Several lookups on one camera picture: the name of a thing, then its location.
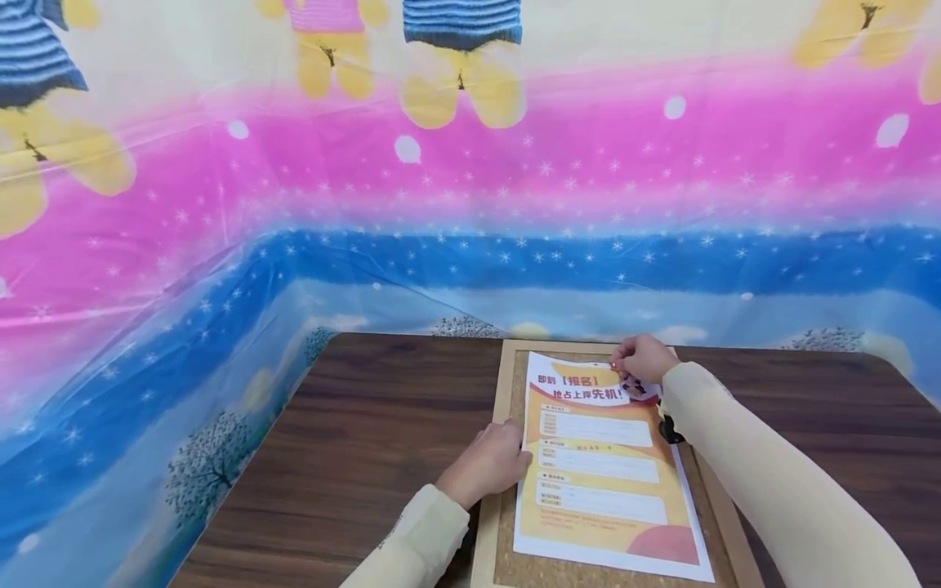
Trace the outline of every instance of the cork board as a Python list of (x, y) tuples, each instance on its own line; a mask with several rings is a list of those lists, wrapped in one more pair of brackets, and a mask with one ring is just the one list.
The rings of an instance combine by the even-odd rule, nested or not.
[[(607, 361), (614, 345), (606, 343), (503, 342), (494, 421), (523, 421), (529, 352), (569, 361)], [(709, 465), (689, 445), (679, 447), (696, 514), (706, 540), (715, 583), (668, 578), (599, 565), (564, 562), (513, 551), (517, 490), (491, 496), (481, 504), (470, 588), (764, 588), (755, 556), (732, 500)]]

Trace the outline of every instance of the striped shirt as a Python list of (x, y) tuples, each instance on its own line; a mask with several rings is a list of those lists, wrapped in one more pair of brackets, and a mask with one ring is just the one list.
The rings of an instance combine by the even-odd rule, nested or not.
[(302, 33), (358, 33), (366, 30), (357, 0), (284, 0), (291, 26)]
[(49, 23), (69, 30), (62, 0), (0, 0), (0, 107), (27, 107), (57, 87), (88, 89)]
[(473, 51), (492, 40), (519, 44), (520, 0), (403, 0), (406, 41)]

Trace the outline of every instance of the wooden frame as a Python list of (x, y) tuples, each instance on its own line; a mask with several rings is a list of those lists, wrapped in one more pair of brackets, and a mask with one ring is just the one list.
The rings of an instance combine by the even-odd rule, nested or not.
[[(503, 422), (510, 416), (510, 407), (513, 401), (513, 380), (517, 367), (517, 352), (536, 351), (609, 356), (613, 350), (614, 345), (609, 343), (504, 341), (497, 379), (497, 394), (493, 406), (493, 420)], [(709, 467), (709, 464), (694, 450), (688, 455), (692, 457), (694, 466), (698, 467), (703, 486), (706, 488), (706, 496), (715, 516), (721, 541), (725, 544), (728, 560), (734, 574), (734, 581), (737, 584), (734, 588), (764, 588), (755, 555), (748, 545), (735, 504), (726, 494), (725, 489), (722, 488), (719, 479)], [(689, 468), (688, 464), (684, 464), (684, 466), (687, 469), (693, 469)], [(511, 493), (515, 497), (516, 489), (507, 492), (506, 496)], [(497, 571), (497, 543), (502, 496), (490, 496), (481, 503), (480, 525), (474, 549), (470, 588), (518, 588), (517, 586), (498, 585), (494, 581)], [(573, 581), (570, 585), (576, 585), (576, 582)]]

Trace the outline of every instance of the yellow bear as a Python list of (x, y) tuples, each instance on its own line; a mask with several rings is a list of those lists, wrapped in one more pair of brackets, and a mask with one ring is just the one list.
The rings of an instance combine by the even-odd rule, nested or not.
[(464, 90), (480, 120), (503, 129), (526, 112), (516, 64), (522, 41), (519, 0), (404, 0), (412, 72), (402, 105), (420, 127), (437, 129), (455, 116)]
[[(821, 68), (860, 39), (859, 58), (864, 65), (892, 65), (911, 47), (932, 1), (823, 0), (791, 56), (801, 67)], [(918, 91), (924, 103), (941, 102), (941, 51), (929, 58)]]
[[(100, 18), (90, 0), (8, 0), (0, 14), (7, 31), (0, 54), (21, 60), (15, 72), (0, 74), (0, 239), (21, 232), (46, 209), (40, 163), (66, 168), (78, 182), (104, 196), (134, 183), (134, 160), (105, 129), (61, 119), (47, 103), (53, 93), (88, 91), (85, 77), (50, 24), (95, 27)], [(43, 56), (37, 61), (35, 56)]]
[(350, 98), (362, 100), (373, 92), (366, 27), (389, 20), (383, 0), (255, 0), (255, 7), (268, 18), (290, 15), (297, 82), (308, 96), (327, 95), (332, 70)]

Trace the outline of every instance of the orange flyer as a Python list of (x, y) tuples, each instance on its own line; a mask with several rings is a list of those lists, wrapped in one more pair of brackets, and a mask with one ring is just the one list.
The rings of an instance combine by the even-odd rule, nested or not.
[(715, 582), (679, 453), (657, 432), (660, 387), (631, 395), (606, 363), (531, 352), (513, 550)]

